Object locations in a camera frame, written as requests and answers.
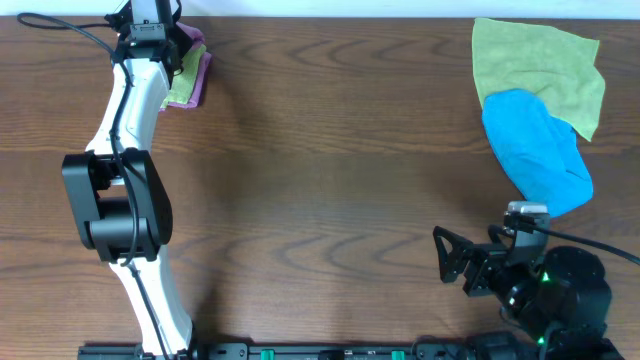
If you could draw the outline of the purple microfiber cloth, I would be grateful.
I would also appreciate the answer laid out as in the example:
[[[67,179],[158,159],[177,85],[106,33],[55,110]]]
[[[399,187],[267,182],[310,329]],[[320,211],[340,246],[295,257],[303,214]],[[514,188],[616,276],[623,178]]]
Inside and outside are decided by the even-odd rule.
[[[184,57],[191,50],[197,50],[205,41],[201,30],[181,22],[175,25],[174,39],[178,45],[180,57]]]

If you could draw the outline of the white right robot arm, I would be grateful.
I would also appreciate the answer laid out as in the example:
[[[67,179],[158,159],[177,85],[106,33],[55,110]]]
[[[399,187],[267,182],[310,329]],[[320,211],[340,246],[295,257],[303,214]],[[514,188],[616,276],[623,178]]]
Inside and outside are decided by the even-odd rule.
[[[612,290],[594,254],[577,247],[551,249],[537,268],[524,264],[492,271],[488,288],[506,314],[532,339],[510,332],[470,337],[459,359],[620,359],[605,337]]]

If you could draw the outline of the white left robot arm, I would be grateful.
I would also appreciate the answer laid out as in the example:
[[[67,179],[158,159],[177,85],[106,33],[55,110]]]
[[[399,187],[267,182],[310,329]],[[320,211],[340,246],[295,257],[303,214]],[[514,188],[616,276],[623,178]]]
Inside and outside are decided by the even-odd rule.
[[[151,158],[157,114],[192,38],[172,17],[117,25],[114,86],[103,122],[62,176],[84,246],[125,287],[142,330],[135,345],[88,344],[80,359],[458,359],[465,347],[434,341],[412,347],[203,344],[176,288],[168,254],[173,216]]]

